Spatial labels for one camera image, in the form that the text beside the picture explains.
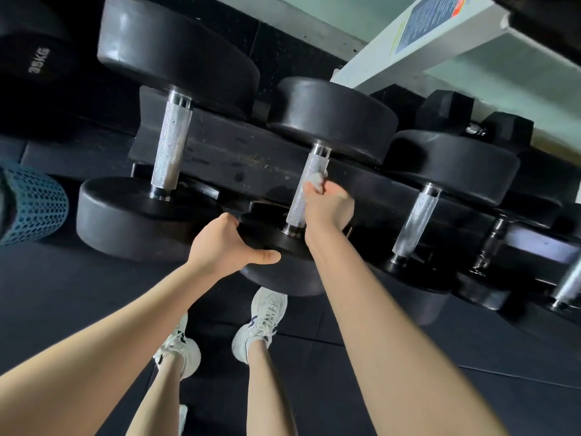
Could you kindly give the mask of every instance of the person's left leg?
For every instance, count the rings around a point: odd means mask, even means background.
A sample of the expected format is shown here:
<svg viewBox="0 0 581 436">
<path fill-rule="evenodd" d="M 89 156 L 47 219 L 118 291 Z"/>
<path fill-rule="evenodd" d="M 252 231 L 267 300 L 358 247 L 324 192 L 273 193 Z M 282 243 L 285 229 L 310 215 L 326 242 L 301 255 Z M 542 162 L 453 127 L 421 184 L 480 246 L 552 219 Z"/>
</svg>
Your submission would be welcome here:
<svg viewBox="0 0 581 436">
<path fill-rule="evenodd" d="M 159 370 L 153 384 L 137 409 L 127 436 L 178 435 L 184 410 L 179 405 L 179 382 L 192 375 L 200 365 L 200 349 L 186 338 L 188 314 L 156 352 Z"/>
</svg>

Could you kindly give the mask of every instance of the leg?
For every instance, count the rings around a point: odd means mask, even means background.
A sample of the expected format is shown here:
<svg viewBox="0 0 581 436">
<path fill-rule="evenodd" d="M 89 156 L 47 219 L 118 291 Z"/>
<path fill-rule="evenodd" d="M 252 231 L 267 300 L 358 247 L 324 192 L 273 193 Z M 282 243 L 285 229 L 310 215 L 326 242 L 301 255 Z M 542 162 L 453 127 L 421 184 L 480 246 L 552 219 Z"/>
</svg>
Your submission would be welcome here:
<svg viewBox="0 0 581 436">
<path fill-rule="evenodd" d="M 246 433 L 252 436 L 296 435 L 293 411 L 267 350 L 286 309 L 286 295 L 260 288 L 252 300 L 250 324 L 232 342 L 234 356 L 250 366 Z"/>
<path fill-rule="evenodd" d="M 187 408 L 179 405 L 179 382 L 192 375 L 200 365 L 200 349 L 186 338 L 188 315 L 179 322 L 154 355 L 158 374 L 137 409 L 127 436 L 181 434 Z"/>
</svg>

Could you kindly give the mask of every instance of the instruction label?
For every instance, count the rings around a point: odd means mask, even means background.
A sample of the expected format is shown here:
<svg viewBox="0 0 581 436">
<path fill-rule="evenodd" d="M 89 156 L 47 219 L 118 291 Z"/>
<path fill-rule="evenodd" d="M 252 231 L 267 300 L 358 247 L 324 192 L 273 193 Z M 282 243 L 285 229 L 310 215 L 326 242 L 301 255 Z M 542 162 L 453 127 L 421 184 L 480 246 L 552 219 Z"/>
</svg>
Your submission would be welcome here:
<svg viewBox="0 0 581 436">
<path fill-rule="evenodd" d="M 411 10 L 396 54 L 460 13 L 467 0 L 421 0 Z"/>
</svg>

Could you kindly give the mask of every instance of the person's right hand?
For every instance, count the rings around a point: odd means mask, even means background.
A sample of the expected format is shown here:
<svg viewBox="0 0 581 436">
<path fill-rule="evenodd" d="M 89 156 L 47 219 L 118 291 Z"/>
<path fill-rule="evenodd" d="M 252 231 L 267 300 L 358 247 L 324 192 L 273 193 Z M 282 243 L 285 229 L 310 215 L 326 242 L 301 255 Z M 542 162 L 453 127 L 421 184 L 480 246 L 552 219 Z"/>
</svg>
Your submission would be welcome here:
<svg viewBox="0 0 581 436">
<path fill-rule="evenodd" d="M 355 202 L 343 188 L 331 181 L 323 183 L 319 193 L 310 182 L 304 182 L 304 218 L 307 232 L 312 229 L 334 227 L 342 231 L 353 217 Z"/>
</svg>

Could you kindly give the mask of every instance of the hand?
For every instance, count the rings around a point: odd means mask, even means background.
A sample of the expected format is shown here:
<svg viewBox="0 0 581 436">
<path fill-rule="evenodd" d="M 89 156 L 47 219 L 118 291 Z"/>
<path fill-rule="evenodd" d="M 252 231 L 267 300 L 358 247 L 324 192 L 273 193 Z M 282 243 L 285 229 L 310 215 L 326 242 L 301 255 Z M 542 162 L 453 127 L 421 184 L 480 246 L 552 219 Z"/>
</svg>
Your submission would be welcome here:
<svg viewBox="0 0 581 436">
<path fill-rule="evenodd" d="M 342 231 L 353 217 L 355 202 L 347 191 L 331 181 L 323 183 L 323 193 L 319 193 L 310 182 L 304 182 L 304 218 L 309 228 L 335 227 Z"/>
<path fill-rule="evenodd" d="M 193 240 L 186 266 L 202 266 L 220 279 L 249 263 L 273 264 L 281 259 L 278 251 L 247 246 L 236 230 L 238 224 L 236 217 L 229 213 L 208 223 Z"/>
</svg>

